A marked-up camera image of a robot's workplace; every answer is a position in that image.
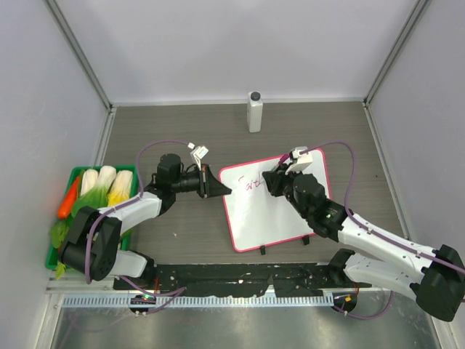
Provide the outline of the purple capped marker pen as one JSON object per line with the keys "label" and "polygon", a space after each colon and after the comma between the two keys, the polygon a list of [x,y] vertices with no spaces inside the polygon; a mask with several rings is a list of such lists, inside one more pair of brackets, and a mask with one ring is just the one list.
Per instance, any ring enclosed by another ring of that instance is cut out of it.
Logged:
{"label": "purple capped marker pen", "polygon": [[284,163],[286,160],[288,160],[288,159],[289,159],[289,154],[288,154],[288,153],[283,154],[283,155],[279,158],[277,164],[272,168],[272,171],[276,171],[276,170],[278,169],[278,167],[279,167],[281,164],[283,164],[283,163]]}

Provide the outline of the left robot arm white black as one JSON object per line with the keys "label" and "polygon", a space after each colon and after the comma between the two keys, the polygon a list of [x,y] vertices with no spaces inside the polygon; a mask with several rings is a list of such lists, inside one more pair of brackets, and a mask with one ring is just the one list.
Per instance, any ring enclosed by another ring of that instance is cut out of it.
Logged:
{"label": "left robot arm white black", "polygon": [[232,190],[211,173],[208,164],[183,168],[177,154],[161,157],[157,171],[144,191],[116,206],[78,210],[63,241],[58,261],[92,281],[110,276],[129,277],[140,290],[155,280],[154,259],[129,250],[120,250],[122,235],[136,225],[166,213],[178,193],[196,192],[201,198],[226,196]]}

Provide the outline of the pink framed whiteboard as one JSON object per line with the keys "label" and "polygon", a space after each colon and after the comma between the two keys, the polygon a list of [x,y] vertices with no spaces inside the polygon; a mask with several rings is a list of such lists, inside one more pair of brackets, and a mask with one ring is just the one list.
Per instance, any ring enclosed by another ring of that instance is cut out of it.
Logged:
{"label": "pink framed whiteboard", "polygon": [[223,197],[232,246],[247,252],[311,236],[313,232],[285,197],[268,193],[262,177],[280,156],[225,167],[219,180],[232,190]]}

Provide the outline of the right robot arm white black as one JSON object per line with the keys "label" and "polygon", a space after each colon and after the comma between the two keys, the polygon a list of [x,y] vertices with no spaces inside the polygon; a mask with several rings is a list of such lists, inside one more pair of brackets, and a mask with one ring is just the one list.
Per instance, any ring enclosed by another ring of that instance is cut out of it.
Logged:
{"label": "right robot arm white black", "polygon": [[288,172],[284,166],[262,174],[271,196],[284,197],[318,236],[353,246],[338,252],[328,269],[337,287],[366,283],[411,298],[429,315],[451,322],[464,302],[464,263],[443,244],[434,249],[413,243],[368,223],[351,209],[327,197],[312,174]]}

